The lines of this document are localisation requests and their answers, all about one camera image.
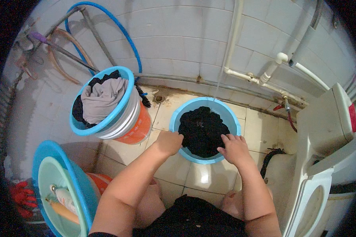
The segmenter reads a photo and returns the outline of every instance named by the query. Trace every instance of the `blue hose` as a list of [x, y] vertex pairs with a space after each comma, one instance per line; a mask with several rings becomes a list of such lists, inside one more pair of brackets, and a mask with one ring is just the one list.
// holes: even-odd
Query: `blue hose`
[[[110, 13], [107, 9], [105, 9], [103, 6], [97, 4], [97, 3], [93, 3], [93, 2], [78, 2], [76, 4], [74, 4], [67, 12], [71, 11], [74, 7], [77, 6], [81, 6], [81, 5], [90, 5], [96, 8], [99, 8], [100, 10], [102, 10], [105, 14], [107, 14], [107, 16], [109, 16], [109, 18], [111, 18], [111, 20], [114, 21], [114, 23], [120, 28], [120, 30], [123, 32], [125, 38], [128, 40], [129, 44], [132, 47], [132, 50], [134, 52], [134, 56], [137, 59], [137, 63], [138, 63], [138, 72], [142, 73], [142, 65], [141, 65], [141, 60], [140, 60], [140, 56], [138, 55], [136, 46], [134, 45], [131, 37], [129, 36], [127, 30], [124, 28], [124, 26], [119, 22], [119, 20], [112, 14]], [[64, 21], [64, 25], [66, 27], [66, 31], [69, 32], [71, 34], [70, 28], [69, 28], [69, 20], [68, 18], [66, 18], [66, 20]], [[74, 45], [74, 47], [76, 48], [76, 50], [78, 51], [78, 54], [80, 55], [80, 57], [82, 58], [82, 60], [87, 63], [86, 59], [83, 57], [83, 54], [79, 51], [78, 47], [76, 45]], [[90, 73], [94, 76], [95, 73], [93, 71], [90, 70]]]

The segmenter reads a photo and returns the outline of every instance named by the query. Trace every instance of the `scrub brush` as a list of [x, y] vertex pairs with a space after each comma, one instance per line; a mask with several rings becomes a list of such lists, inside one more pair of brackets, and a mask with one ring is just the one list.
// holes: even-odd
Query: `scrub brush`
[[150, 108], [152, 106], [152, 104], [150, 103], [150, 101], [147, 99], [146, 95], [147, 93], [144, 93], [142, 91], [142, 89], [138, 86], [138, 85], [135, 85], [137, 91], [138, 91], [138, 94], [140, 95], [140, 97], [142, 98], [142, 104], [147, 107], [147, 108]]

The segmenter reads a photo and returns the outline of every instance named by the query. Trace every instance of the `black clothes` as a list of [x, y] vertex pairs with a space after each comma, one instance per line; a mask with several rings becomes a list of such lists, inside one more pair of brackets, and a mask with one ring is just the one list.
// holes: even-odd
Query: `black clothes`
[[208, 158], [218, 154], [219, 146], [224, 148], [221, 134], [228, 134], [228, 127], [223, 124], [220, 115], [211, 112], [209, 107], [186, 112], [181, 116], [178, 132], [184, 136], [182, 146], [192, 154]]
[[[133, 236], [247, 236], [245, 222], [211, 203], [183, 195], [145, 229], [133, 229]], [[115, 237], [92, 233], [88, 237]]]
[[[119, 73], [119, 70], [116, 70], [114, 72], [112, 72], [111, 74], [107, 75], [107, 74], [104, 74], [103, 78], [102, 79], [99, 79], [97, 77], [93, 78], [90, 82], [89, 82], [89, 86], [91, 87], [91, 93], [92, 93], [92, 88], [94, 87], [94, 85], [96, 83], [99, 83], [100, 85], [103, 84], [103, 82], [105, 82], [106, 80], [108, 79], [111, 79], [111, 78], [119, 78], [121, 77], [120, 73]], [[72, 106], [72, 116], [79, 122], [82, 122], [84, 123], [84, 125], [87, 127], [87, 128], [92, 128], [93, 126], [95, 126], [96, 124], [90, 124], [88, 122], [86, 122], [83, 118], [83, 103], [82, 103], [82, 100], [80, 98], [80, 95], [77, 96], [77, 98], [75, 99], [74, 101], [74, 104]]]

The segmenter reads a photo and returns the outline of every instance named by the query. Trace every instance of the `gray cloth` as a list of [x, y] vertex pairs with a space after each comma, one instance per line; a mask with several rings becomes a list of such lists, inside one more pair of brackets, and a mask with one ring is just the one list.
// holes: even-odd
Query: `gray cloth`
[[96, 83], [92, 87], [83, 89], [81, 100], [83, 104], [83, 118], [90, 124], [98, 124], [103, 121], [117, 106], [128, 86], [128, 80], [121, 77], [111, 78]]

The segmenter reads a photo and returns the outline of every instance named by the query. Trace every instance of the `white tiled wall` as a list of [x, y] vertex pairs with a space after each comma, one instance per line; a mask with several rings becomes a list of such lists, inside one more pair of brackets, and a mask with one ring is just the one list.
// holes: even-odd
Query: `white tiled wall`
[[[34, 30], [45, 33], [79, 0], [43, 0], [26, 21], [36, 22]], [[141, 57], [143, 72], [197, 77], [216, 82], [223, 64], [232, 21], [234, 0], [93, 0], [118, 18], [133, 39]], [[245, 0], [240, 35], [233, 54], [231, 67], [240, 72], [253, 72], [260, 76], [278, 52], [291, 55], [299, 45], [315, 10], [314, 0]], [[133, 51], [119, 28], [103, 12], [87, 6], [91, 19], [116, 63], [138, 71]], [[317, 74], [328, 86], [335, 82], [345, 85], [355, 70], [356, 55], [347, 32], [342, 25], [331, 25], [332, 11], [325, 6], [324, 14], [307, 50], [299, 59], [305, 67]], [[99, 69], [110, 66], [90, 30], [87, 30], [79, 12], [69, 18], [72, 34], [84, 47]], [[58, 44], [78, 56], [71, 43], [57, 39]], [[18, 68], [14, 66], [15, 50], [11, 51], [4, 76], [13, 81]], [[47, 50], [42, 46], [37, 56], [44, 59], [39, 65], [29, 65], [38, 73], [36, 81], [24, 76], [18, 86], [17, 101], [11, 124], [9, 153], [21, 157], [19, 176], [30, 174], [33, 151], [42, 139], [53, 138], [61, 142], [83, 142], [75, 137], [63, 116], [67, 116], [80, 85], [65, 80], [50, 64]], [[57, 53], [61, 66], [72, 77], [85, 83], [90, 73], [82, 66]], [[153, 80], [157, 85], [214, 93], [214, 88], [193, 83]], [[251, 89], [273, 96], [269, 90], [227, 76], [230, 85]], [[312, 100], [322, 90], [301, 73], [282, 65], [271, 83]], [[240, 92], [221, 89], [219, 97], [251, 106], [268, 109], [273, 103]], [[98, 140], [88, 145], [95, 148]]]

